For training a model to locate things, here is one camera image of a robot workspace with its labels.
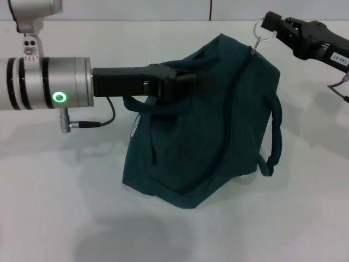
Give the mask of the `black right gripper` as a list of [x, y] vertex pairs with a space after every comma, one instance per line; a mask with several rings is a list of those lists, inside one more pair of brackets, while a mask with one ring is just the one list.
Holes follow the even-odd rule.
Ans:
[[291, 17], [284, 19], [269, 11], [262, 19], [261, 27], [277, 32], [276, 38], [289, 47], [295, 57], [315, 59], [348, 73], [348, 39], [333, 33], [325, 24]]

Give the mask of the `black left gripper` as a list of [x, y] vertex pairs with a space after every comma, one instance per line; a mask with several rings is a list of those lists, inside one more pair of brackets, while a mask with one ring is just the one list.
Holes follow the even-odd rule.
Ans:
[[213, 75], [191, 73], [178, 76], [178, 71], [163, 64], [145, 67], [93, 68], [95, 97], [161, 97], [177, 101], [212, 89]]

